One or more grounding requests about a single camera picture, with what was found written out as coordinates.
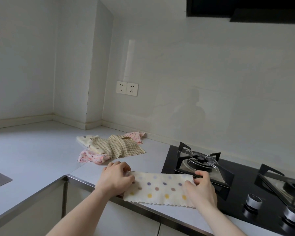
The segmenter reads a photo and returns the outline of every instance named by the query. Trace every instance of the hand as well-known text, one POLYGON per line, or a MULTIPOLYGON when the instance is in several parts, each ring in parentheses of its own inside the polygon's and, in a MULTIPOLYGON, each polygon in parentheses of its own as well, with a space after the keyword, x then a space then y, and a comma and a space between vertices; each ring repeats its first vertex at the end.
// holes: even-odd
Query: hand
POLYGON ((134 176, 124 176, 124 172, 130 170, 131 168, 125 162, 108 163, 102 171, 95 190, 101 191, 109 198, 122 194, 135 180, 134 176))
POLYGON ((208 206, 217 208, 216 193, 214 186, 210 182, 208 172, 197 170, 195 174, 200 175, 203 178, 194 179, 194 183, 197 186, 191 184, 190 181, 185 181, 184 188, 187 196, 200 213, 208 206))

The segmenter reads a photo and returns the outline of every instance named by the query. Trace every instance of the dish towel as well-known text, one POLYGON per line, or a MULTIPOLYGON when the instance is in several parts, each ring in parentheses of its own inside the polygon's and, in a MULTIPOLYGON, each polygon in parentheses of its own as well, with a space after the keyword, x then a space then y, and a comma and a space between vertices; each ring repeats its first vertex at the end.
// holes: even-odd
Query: dish towel
POLYGON ((142 143, 142 137, 145 135, 145 132, 129 132, 126 133, 124 136, 132 138, 137 144, 143 144, 142 143))
POLYGON ((94 162, 98 165, 103 164, 106 160, 109 160, 110 156, 106 154, 95 154, 90 150, 84 150, 80 153, 78 162, 94 162))
POLYGON ((77 140, 97 154, 106 154, 111 158, 133 156, 145 153, 130 137, 111 135, 102 139, 91 135, 77 137, 77 140))
POLYGON ((186 180, 194 184, 192 175, 154 174, 137 171, 130 171, 129 175, 134 175, 135 181, 124 192, 123 199, 125 201, 194 208, 182 187, 186 180))

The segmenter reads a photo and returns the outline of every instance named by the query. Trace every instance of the range hood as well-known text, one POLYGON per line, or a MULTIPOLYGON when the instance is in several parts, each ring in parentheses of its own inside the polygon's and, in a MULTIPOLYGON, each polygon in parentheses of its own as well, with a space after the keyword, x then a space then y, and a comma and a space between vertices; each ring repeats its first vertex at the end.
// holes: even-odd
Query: range hood
POLYGON ((295 24, 295 0, 187 0, 187 16, 295 24))

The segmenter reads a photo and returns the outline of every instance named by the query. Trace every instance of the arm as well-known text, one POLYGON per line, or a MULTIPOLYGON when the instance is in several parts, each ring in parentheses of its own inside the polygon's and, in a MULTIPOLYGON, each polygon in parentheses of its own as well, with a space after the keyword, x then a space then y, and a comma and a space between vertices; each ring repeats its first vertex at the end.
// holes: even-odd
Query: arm
POLYGON ((102 171, 95 190, 68 213, 46 236, 93 235, 108 200, 123 193, 134 181, 134 176, 124 177, 130 171, 127 163, 110 162, 102 171))
POLYGON ((208 172, 197 170, 203 178, 194 179, 197 186, 185 182, 186 194, 212 229, 215 236, 246 236, 235 224, 220 212, 216 206, 217 198, 208 172))

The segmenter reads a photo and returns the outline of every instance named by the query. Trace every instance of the black glass cooktop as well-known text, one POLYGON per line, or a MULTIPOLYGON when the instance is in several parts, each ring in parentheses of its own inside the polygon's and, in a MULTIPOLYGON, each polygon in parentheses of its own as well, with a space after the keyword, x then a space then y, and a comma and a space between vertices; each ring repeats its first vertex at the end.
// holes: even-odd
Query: black glass cooktop
MULTIPOLYGON (((178 147, 170 146, 162 173, 178 173, 175 171, 178 161, 177 151, 178 147)), ((218 164, 234 174, 227 197, 221 197, 218 194, 218 208, 221 212, 281 235, 295 235, 295 226, 287 224, 283 218, 287 206, 276 194, 271 192, 265 183, 263 183, 263 187, 255 184, 259 177, 258 169, 224 160, 222 155, 218 164), (251 213, 251 210, 245 206, 248 194, 253 194, 262 200, 257 213, 251 213)), ((265 174, 268 177, 273 175, 276 174, 270 172, 265 174)), ((221 190, 221 186, 213 185, 217 191, 221 190)))

